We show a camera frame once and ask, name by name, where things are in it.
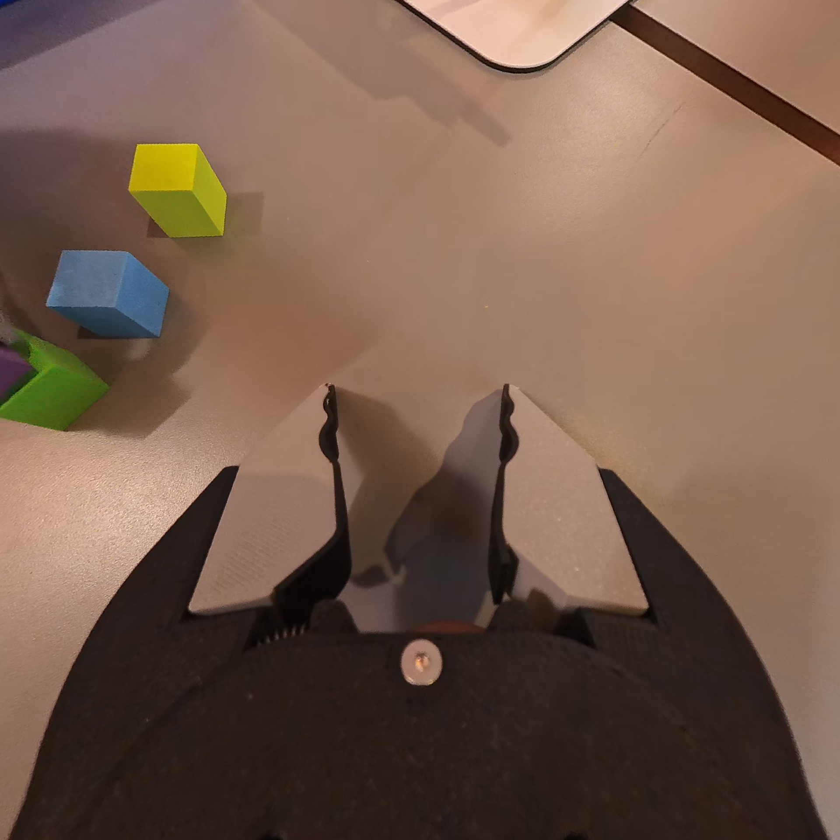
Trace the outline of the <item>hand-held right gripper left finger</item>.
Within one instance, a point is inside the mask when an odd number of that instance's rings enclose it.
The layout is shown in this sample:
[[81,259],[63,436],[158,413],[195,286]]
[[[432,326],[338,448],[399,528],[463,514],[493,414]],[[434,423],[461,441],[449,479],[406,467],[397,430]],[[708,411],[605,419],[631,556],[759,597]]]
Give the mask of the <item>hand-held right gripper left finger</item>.
[[274,606],[309,616],[350,578],[338,396],[316,388],[245,457],[198,578],[196,615]]

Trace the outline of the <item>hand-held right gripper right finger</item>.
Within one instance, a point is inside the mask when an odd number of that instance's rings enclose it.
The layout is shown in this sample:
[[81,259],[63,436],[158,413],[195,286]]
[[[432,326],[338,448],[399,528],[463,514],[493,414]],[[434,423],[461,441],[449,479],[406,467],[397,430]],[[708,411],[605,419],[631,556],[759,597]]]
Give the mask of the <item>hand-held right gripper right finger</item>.
[[648,599],[593,457],[514,385],[502,387],[499,429],[494,605],[520,602],[535,617],[580,608],[645,614]]

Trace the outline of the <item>green foam cube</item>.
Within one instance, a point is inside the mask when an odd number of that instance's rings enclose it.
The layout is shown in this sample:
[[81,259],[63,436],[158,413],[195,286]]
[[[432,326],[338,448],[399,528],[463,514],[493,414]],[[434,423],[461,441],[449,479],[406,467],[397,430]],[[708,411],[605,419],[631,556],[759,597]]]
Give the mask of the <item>green foam cube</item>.
[[35,374],[1,405],[3,420],[66,431],[109,391],[109,384],[73,353],[20,329],[13,349]]

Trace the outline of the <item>blue foam cube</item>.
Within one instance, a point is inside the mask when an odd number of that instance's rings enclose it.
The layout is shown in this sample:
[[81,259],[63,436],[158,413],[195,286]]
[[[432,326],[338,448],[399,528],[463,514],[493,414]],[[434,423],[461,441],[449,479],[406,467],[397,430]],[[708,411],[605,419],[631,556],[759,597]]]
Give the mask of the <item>blue foam cube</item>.
[[65,249],[47,309],[106,339],[158,339],[170,290],[126,251]]

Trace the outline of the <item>purple foam cube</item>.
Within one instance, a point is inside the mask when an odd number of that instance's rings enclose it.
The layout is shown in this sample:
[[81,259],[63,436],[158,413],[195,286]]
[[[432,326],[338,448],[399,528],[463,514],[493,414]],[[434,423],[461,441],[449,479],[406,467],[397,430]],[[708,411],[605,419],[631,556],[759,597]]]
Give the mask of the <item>purple foam cube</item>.
[[35,368],[20,352],[1,344],[1,403],[5,403],[35,375]]

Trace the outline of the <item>yellow foam cube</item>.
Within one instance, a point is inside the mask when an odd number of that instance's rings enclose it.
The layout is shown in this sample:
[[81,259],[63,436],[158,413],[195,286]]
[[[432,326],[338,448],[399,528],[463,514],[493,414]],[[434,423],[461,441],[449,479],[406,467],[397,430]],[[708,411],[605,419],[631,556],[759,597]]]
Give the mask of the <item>yellow foam cube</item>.
[[197,143],[138,143],[129,193],[168,238],[224,235],[228,195]]

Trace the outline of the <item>white document stand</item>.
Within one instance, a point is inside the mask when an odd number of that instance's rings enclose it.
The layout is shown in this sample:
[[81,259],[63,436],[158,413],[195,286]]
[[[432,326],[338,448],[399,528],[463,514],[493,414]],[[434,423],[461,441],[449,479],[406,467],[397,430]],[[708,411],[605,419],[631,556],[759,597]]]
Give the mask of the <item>white document stand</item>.
[[401,1],[485,65],[514,74],[550,67],[627,1]]

